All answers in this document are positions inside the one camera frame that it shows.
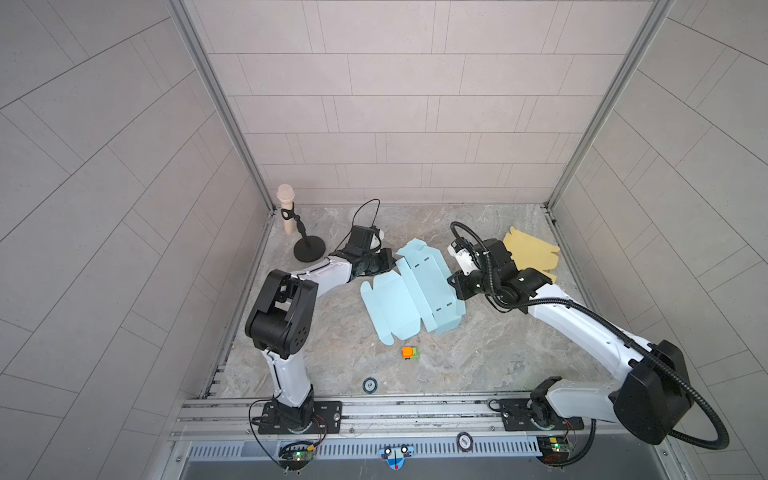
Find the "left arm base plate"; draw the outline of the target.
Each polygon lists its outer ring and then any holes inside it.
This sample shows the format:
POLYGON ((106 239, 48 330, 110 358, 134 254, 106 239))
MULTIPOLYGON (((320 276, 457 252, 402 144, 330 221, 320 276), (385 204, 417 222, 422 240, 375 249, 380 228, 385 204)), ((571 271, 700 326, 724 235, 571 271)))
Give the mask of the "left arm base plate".
POLYGON ((260 416, 251 418, 261 435, 338 434, 343 403, 312 400, 302 407, 288 407, 277 400, 269 401, 260 416))

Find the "light blue paper box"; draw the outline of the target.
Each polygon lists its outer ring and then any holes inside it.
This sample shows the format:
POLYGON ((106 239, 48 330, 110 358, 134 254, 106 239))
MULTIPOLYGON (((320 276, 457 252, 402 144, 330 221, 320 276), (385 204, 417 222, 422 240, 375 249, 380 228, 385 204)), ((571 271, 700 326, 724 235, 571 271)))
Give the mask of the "light blue paper box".
POLYGON ((360 294, 379 340, 392 346, 425 329, 440 335, 455 329, 466 304, 449 285, 441 252, 420 239, 397 251, 396 269, 360 286, 360 294))

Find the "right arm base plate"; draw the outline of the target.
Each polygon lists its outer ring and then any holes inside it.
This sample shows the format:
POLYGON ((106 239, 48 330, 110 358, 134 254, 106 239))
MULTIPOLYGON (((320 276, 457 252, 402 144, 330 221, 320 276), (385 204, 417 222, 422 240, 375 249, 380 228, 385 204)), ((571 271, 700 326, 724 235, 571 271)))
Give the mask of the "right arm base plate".
POLYGON ((506 431, 556 431, 584 430, 580 417, 558 416, 546 401, 530 398, 503 398, 496 401, 495 409, 501 415, 506 431))

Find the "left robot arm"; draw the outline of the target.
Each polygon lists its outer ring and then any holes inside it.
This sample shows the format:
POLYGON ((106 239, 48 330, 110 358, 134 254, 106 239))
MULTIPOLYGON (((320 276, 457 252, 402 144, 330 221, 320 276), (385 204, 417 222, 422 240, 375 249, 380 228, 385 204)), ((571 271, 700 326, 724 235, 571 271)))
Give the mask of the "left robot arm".
POLYGON ((347 243, 303 270, 271 271, 244 326, 269 367, 278 422, 292 429, 312 422, 314 390, 301 350, 311 330, 318 297, 358 277, 374 277, 395 266, 375 226, 354 225, 347 243))

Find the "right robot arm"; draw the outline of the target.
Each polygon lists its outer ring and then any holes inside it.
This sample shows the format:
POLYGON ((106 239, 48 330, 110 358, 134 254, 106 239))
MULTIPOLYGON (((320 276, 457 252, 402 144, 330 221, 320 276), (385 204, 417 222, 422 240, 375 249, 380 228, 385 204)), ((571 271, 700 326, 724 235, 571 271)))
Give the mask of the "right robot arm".
POLYGON ((536 427, 551 429, 559 421, 587 417, 618 423, 639 440, 658 445, 692 407, 689 393, 647 359, 653 356, 685 377, 685 362, 673 344, 652 344, 612 323, 601 324, 548 275, 518 269, 498 240, 471 244, 458 238, 448 252, 459 265, 448 279, 459 299, 483 295, 501 310, 526 313, 568 337, 611 374, 603 383, 559 376, 543 381, 527 405, 536 427))

